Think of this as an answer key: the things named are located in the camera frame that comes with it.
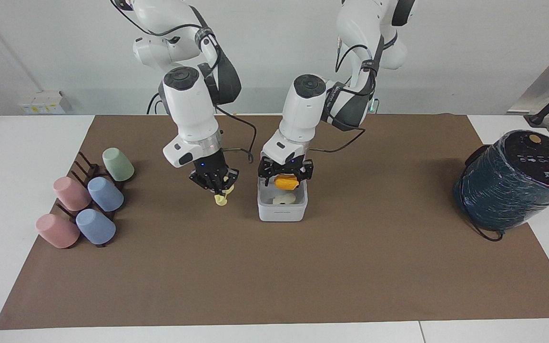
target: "blue cup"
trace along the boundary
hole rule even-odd
[[[103,211],[112,212],[124,203],[124,194],[105,178],[94,178],[88,183],[90,197]]]
[[[116,234],[116,224],[103,213],[93,209],[85,209],[76,217],[76,224],[84,236],[93,244],[100,245],[109,242]]]

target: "white container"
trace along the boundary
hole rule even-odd
[[[300,186],[292,193],[296,196],[294,204],[281,205],[273,204],[273,199],[285,195],[289,191],[283,191],[275,186],[275,178],[271,178],[268,187],[265,180],[258,178],[257,181],[257,208],[260,212],[260,219],[263,222],[299,222],[305,216],[306,205],[309,202],[309,195],[306,189],[306,180],[300,182]]]

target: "plastic cup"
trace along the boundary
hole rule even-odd
[[[35,223],[40,236],[59,249],[72,246],[80,236],[77,225],[55,214],[42,215]]]
[[[76,224],[82,234],[93,244],[105,244],[116,234],[116,224],[103,213],[85,209],[76,217]]]
[[[80,182],[68,176],[56,180],[53,188],[56,197],[69,211],[81,211],[92,201],[88,190]]]
[[[109,148],[103,151],[103,163],[117,182],[125,182],[135,174],[135,167],[118,148]]]
[[[111,212],[124,203],[124,195],[113,183],[105,178],[94,178],[88,183],[90,196],[103,211]]]

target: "white table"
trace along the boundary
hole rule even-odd
[[[527,129],[522,117],[470,117],[484,143]],[[55,200],[92,116],[0,117],[0,311],[37,236],[35,220]],[[549,257],[549,209],[529,221]],[[321,325],[65,328],[0,332],[0,342],[549,343],[549,319]]]

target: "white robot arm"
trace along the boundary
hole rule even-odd
[[[123,10],[134,11],[143,28],[133,24],[150,36],[136,39],[135,57],[165,73],[159,94],[178,127],[177,137],[163,149],[166,159],[177,168],[193,162],[190,180],[225,196],[237,180],[238,170],[226,165],[214,106],[233,102],[240,93],[234,66],[197,9],[185,2],[114,1],[123,15]],[[200,71],[177,63],[201,52],[207,63],[198,65]]]
[[[266,186],[279,174],[293,174],[296,184],[311,179],[313,164],[306,154],[319,121],[342,131],[359,128],[373,99],[379,67],[397,69],[406,59],[406,46],[395,27],[412,17],[413,5],[414,0],[342,1],[336,21],[338,47],[345,48],[345,56],[353,53],[350,83],[313,74],[296,78],[285,100],[279,130],[262,148],[259,176],[265,178]]]

